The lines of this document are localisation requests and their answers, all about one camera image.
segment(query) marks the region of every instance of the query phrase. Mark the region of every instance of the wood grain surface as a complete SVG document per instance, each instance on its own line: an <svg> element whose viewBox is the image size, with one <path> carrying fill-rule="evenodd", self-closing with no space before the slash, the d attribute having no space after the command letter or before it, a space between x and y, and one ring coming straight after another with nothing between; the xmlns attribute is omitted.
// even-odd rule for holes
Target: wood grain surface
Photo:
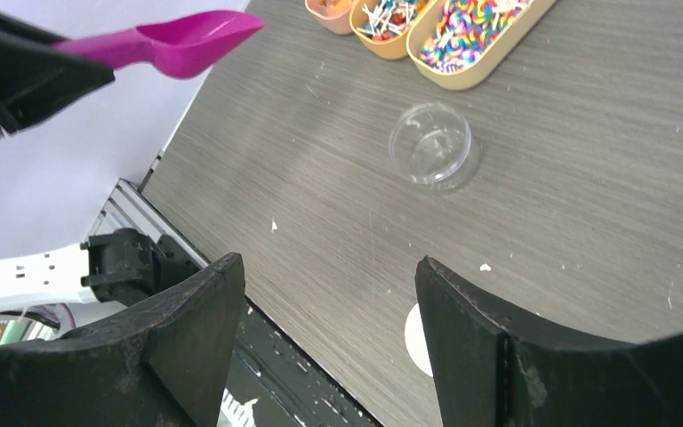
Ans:
<svg viewBox="0 0 683 427"><path fill-rule="evenodd" d="M242 253L249 296L382 422L440 425L404 342L425 254L587 332L683 328L683 2L560 0L464 93L299 1L248 11L266 28L214 68L144 195L211 259ZM425 101L483 147L448 196L388 157Z"/></svg>

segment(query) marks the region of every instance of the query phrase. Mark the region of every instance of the tan tray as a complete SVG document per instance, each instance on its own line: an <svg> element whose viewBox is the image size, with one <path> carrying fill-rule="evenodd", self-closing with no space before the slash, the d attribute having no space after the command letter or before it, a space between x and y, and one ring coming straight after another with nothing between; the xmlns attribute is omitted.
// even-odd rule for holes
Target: tan tray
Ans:
<svg viewBox="0 0 683 427"><path fill-rule="evenodd" d="M402 58L406 58L407 35L411 29L417 25L428 6L425 6L425 9L423 9L422 13L420 13L410 25L410 29L405 31L401 36L396 36L390 40L386 40L385 42L374 42L370 39L370 37L359 32L358 28L364 26L367 22L367 15L365 12L363 12L363 6L367 5L367 7L372 10L380 2L381 0L357 0L355 2L355 4L352 6L352 13L350 13L350 26L352 27L352 32L358 36L360 41L363 42L368 49L385 60L401 60Z"/></svg>
<svg viewBox="0 0 683 427"><path fill-rule="evenodd" d="M504 57L511 52L530 28L556 3L557 0L533 0L524 11L488 46L470 67L456 73L442 73L431 68L420 59L420 50L433 34L436 25L444 16L444 3L447 0L433 0L418 16L407 34L407 54L414 61L421 74L431 82L450 91L463 91L482 82Z"/></svg>
<svg viewBox="0 0 683 427"><path fill-rule="evenodd" d="M315 17L318 23L326 27L329 31L340 36L346 36L352 32L350 28L350 11L355 7L355 2L350 4L344 12L334 16L325 16L318 13L321 0L305 0L305 8Z"/></svg>

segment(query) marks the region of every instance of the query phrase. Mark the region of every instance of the white circular sticker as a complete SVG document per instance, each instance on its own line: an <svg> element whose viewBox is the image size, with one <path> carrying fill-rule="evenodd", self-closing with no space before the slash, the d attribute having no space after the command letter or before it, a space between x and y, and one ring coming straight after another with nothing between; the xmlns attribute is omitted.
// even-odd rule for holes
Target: white circular sticker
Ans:
<svg viewBox="0 0 683 427"><path fill-rule="evenodd" d="M417 367L427 376L433 377L430 369L430 357L428 345L425 343L425 333L422 330L422 318L420 317L420 304L415 304L405 323L405 345L410 358Z"/></svg>

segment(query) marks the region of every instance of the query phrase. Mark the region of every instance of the pink scoop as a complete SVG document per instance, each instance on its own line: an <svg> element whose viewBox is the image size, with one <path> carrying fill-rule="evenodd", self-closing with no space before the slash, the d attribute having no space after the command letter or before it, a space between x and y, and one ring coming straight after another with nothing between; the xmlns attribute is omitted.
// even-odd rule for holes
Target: pink scoop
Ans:
<svg viewBox="0 0 683 427"><path fill-rule="evenodd" d="M59 42L53 48L113 69L150 62L169 77L191 78L223 58L263 25L260 18L247 13L210 11Z"/></svg>

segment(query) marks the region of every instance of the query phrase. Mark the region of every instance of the clear plastic cup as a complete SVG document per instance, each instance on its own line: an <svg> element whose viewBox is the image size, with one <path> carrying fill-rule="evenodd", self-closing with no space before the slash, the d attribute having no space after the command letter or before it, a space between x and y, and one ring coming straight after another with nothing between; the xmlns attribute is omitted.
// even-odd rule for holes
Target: clear plastic cup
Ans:
<svg viewBox="0 0 683 427"><path fill-rule="evenodd" d="M456 189L478 169L480 148L462 114L441 103L412 107L389 137L389 155L405 179L432 189Z"/></svg>

